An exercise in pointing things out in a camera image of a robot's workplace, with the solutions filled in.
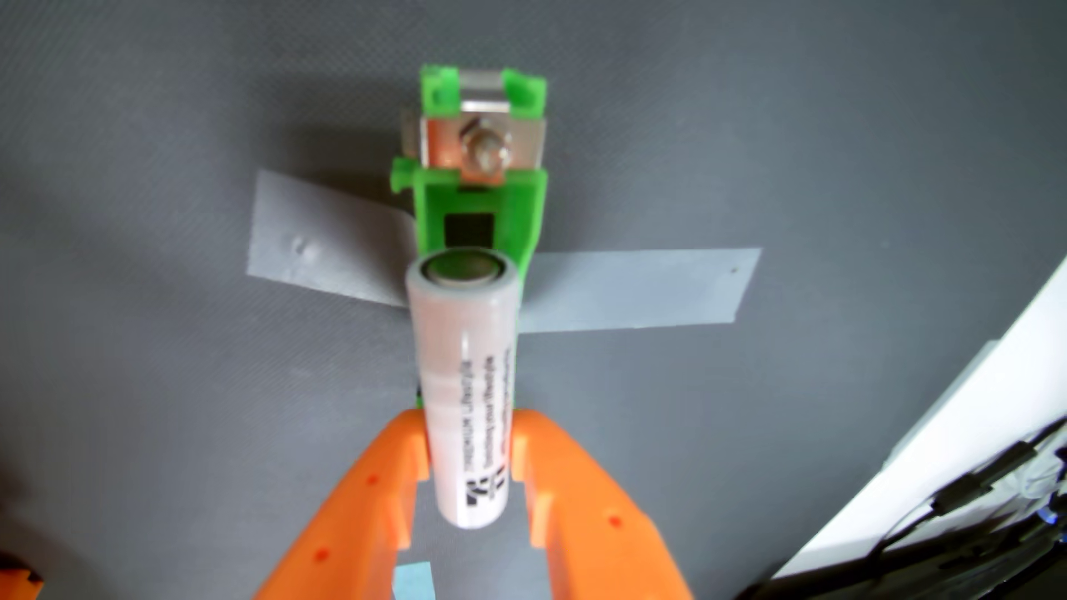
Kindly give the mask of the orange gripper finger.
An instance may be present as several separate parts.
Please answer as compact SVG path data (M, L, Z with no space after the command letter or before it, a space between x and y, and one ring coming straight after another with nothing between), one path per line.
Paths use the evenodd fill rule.
M554 599L692 599L653 520L545 414L514 412L511 471Z
M429 476L425 416L408 409L343 475L255 599L392 599L418 484Z

